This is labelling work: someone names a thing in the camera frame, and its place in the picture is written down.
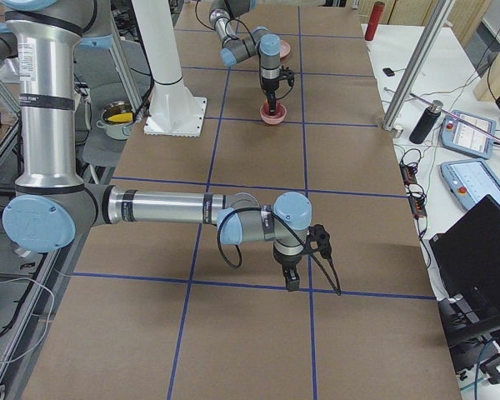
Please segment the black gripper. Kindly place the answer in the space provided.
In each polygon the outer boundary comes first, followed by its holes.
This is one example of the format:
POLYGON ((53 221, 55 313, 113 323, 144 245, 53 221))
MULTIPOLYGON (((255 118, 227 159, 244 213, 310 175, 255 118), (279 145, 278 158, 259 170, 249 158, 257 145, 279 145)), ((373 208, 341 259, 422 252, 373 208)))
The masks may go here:
POLYGON ((261 88, 267 96, 267 115, 276 114, 277 99, 276 91, 279 88, 280 67, 268 69, 261 67, 261 88))
POLYGON ((284 254, 275 247, 273 248, 274 259, 281 265, 285 280, 285 288, 288 292, 300 290, 300 277, 297 272, 297 265, 302 260, 303 254, 284 254))

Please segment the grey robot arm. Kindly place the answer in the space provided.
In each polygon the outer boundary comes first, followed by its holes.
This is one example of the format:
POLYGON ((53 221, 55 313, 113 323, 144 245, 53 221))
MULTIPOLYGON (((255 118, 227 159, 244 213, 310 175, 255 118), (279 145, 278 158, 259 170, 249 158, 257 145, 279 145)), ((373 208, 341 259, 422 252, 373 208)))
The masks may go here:
POLYGON ((220 42, 220 56, 226 67, 233 67, 249 58, 258 56, 260 85, 267 99, 268 114, 277 114, 276 91, 280 85, 280 37, 266 27, 253 29, 245 38, 239 37, 232 23, 252 11, 256 1, 213 1, 209 8, 209 23, 220 42))
MULTIPOLYGON (((5 207, 2 224, 22 248, 50 253, 66 247, 89 228, 121 221, 201 223, 217 227, 224 261, 239 268, 238 245, 272 242, 289 292, 299 289, 297 264, 309 246, 312 205, 300 193, 287 192, 271 206, 247 193, 123 191, 113 185, 85 183, 75 163, 74 49, 82 39, 110 38, 109 1, 0 1, 5 33, 17 39, 23 173, 16 196, 5 207), (238 264, 228 261, 222 244, 237 246, 238 264)), ((275 123, 283 105, 276 99, 282 80, 293 74, 280 64, 280 38, 266 28, 248 38, 235 36, 230 23, 250 12, 257 1, 212 1, 208 14, 221 39, 222 60, 231 67, 257 54, 259 81, 266 95, 262 110, 275 123)), ((167 1, 132 1, 152 79, 152 98, 144 132, 199 137, 207 99, 194 97, 183 81, 167 1)))

